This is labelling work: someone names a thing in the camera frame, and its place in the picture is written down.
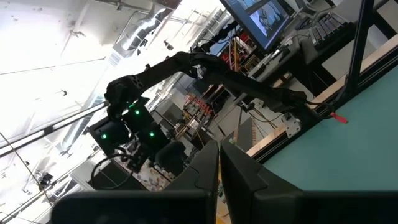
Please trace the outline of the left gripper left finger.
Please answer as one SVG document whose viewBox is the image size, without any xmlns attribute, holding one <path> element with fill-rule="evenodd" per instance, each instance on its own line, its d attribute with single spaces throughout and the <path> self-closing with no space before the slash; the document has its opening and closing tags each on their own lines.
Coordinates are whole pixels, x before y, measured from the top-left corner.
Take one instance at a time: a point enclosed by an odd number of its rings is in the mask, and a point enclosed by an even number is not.
<svg viewBox="0 0 398 224">
<path fill-rule="evenodd" d="M 204 189 L 214 192 L 218 184 L 218 157 L 218 143 L 211 140 L 165 190 Z"/>
</svg>

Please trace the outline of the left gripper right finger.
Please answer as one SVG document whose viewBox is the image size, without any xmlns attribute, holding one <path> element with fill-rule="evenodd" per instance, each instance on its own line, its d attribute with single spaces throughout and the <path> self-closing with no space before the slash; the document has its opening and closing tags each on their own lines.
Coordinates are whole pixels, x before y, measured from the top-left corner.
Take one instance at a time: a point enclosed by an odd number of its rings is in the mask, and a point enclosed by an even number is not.
<svg viewBox="0 0 398 224">
<path fill-rule="evenodd" d="M 220 147 L 221 176 L 232 223 L 303 223 L 303 191 L 230 143 Z"/>
</svg>

